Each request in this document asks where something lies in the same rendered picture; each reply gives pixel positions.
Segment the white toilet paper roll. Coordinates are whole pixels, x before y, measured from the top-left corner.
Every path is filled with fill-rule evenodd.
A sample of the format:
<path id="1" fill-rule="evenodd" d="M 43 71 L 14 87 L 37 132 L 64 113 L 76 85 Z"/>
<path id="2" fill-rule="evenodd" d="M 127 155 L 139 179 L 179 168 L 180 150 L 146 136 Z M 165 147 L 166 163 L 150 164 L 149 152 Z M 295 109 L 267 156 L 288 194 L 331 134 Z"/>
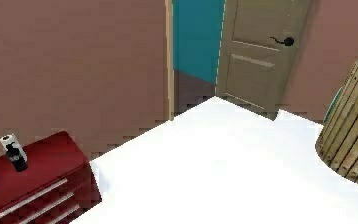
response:
<path id="1" fill-rule="evenodd" d="M 19 150 L 20 154 L 24 158 L 24 160 L 27 160 L 27 155 L 24 152 L 21 144 L 17 140 L 16 136 L 14 134 L 7 134 L 0 138 L 0 143 L 3 146 L 3 149 L 5 152 L 8 151 L 8 146 L 12 146 L 13 148 L 16 148 Z"/>

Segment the beige panelled room door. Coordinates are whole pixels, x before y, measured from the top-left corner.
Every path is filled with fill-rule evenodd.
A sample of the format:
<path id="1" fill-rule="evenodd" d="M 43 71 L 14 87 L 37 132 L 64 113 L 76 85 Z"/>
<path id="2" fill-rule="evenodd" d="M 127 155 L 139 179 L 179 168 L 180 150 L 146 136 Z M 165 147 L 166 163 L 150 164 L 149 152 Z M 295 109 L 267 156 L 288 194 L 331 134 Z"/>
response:
<path id="1" fill-rule="evenodd" d="M 216 95 L 275 119 L 312 0 L 225 0 Z M 293 46 L 273 40 L 293 37 Z"/>

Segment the teal flat object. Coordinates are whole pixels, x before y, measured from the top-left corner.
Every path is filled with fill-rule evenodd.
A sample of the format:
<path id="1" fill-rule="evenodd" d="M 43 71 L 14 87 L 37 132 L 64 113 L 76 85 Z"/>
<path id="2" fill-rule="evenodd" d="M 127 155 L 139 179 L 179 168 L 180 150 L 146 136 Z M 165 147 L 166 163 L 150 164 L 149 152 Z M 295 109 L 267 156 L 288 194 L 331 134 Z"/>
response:
<path id="1" fill-rule="evenodd" d="M 330 114 L 331 114 L 331 112 L 332 112 L 332 110 L 333 110 L 333 107 L 336 105 L 337 100 L 338 100 L 338 98 L 339 98 L 340 95 L 341 95 L 342 88 L 343 88 L 343 87 L 340 87 L 340 88 L 338 89 L 338 91 L 336 92 L 335 96 L 334 96 L 333 99 L 331 100 L 330 105 L 329 105 L 329 107 L 328 107 L 328 109 L 327 109 L 327 111 L 326 111 L 326 113 L 325 113 L 324 118 L 323 118 L 323 123 L 325 123 L 325 122 L 329 119 L 329 116 L 330 116 Z"/>

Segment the wooden slatted round bin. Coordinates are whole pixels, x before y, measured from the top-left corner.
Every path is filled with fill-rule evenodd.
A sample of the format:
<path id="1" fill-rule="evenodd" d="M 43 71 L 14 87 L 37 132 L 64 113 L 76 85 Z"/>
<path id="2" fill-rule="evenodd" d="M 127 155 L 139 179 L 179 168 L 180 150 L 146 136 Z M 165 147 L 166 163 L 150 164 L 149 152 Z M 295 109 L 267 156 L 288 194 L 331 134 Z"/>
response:
<path id="1" fill-rule="evenodd" d="M 341 87 L 315 149 L 331 170 L 358 184 L 358 60 Z"/>

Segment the black pump soap bottle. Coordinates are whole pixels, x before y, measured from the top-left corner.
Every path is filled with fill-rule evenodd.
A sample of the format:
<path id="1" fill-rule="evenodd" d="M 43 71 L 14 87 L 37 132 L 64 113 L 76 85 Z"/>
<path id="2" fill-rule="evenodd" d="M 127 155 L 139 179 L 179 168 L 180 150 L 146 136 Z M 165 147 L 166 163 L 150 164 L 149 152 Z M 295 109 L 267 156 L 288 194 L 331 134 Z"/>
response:
<path id="1" fill-rule="evenodd" d="M 10 143 L 6 146 L 6 149 L 6 156 L 17 172 L 22 172 L 28 168 L 27 162 L 17 147 L 14 147 L 13 144 Z"/>

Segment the red chest of drawers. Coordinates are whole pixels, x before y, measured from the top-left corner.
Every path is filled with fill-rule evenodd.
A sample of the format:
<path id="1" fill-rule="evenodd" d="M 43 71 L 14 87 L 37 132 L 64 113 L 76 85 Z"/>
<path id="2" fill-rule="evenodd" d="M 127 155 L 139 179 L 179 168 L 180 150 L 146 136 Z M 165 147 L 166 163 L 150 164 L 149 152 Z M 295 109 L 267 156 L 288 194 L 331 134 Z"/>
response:
<path id="1" fill-rule="evenodd" d="M 0 224 L 69 224 L 102 201 L 89 160 L 67 132 L 24 151 L 22 172 L 0 156 Z"/>

